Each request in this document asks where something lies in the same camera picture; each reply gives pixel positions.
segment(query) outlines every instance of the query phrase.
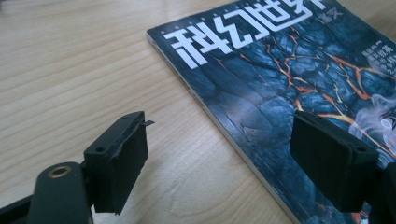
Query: blue cover illustration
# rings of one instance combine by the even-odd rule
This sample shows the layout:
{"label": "blue cover illustration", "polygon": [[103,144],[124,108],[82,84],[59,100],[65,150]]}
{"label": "blue cover illustration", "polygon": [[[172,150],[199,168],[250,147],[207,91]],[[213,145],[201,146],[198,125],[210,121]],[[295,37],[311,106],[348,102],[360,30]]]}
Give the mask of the blue cover illustration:
{"label": "blue cover illustration", "polygon": [[294,110],[396,155],[396,45],[335,0],[238,1],[148,38],[302,223],[361,223],[332,207],[289,152]]}

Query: magazine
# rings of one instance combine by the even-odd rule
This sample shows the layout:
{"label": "magazine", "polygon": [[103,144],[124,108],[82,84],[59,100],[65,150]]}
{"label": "magazine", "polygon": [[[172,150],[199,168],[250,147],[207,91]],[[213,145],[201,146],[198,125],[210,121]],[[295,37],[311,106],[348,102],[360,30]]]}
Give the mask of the magazine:
{"label": "magazine", "polygon": [[335,0],[237,1],[148,30],[148,40],[294,222],[337,211],[291,157],[295,110],[395,161],[396,45]]}

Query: wood grain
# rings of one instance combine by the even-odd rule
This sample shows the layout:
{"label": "wood grain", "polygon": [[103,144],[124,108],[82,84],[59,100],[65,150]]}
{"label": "wood grain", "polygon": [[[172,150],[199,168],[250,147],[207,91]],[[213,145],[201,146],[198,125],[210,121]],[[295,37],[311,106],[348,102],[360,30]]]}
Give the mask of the wood grain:
{"label": "wood grain", "polygon": [[[1,2],[0,207],[144,110],[156,121],[149,159],[122,214],[95,223],[290,223],[146,39],[149,28],[229,2]],[[341,2],[396,39],[393,0]]]}

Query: magazine cover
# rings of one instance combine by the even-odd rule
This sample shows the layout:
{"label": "magazine cover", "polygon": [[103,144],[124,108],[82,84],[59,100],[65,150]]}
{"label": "magazine cover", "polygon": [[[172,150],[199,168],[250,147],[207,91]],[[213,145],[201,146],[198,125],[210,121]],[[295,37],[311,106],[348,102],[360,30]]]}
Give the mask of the magazine cover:
{"label": "magazine cover", "polygon": [[395,161],[396,45],[335,0],[238,1],[148,30],[148,40],[295,222],[338,212],[290,155],[295,110]]}

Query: light wooden surface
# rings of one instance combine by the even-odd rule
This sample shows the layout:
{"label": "light wooden surface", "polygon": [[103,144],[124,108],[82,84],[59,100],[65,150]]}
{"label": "light wooden surface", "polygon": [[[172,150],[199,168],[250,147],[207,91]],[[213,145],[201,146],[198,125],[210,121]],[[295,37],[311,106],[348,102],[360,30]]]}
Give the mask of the light wooden surface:
{"label": "light wooden surface", "polygon": [[[149,159],[122,214],[95,223],[290,223],[146,39],[230,0],[7,0],[0,7],[0,207],[146,111]],[[343,0],[393,40],[394,0]]]}

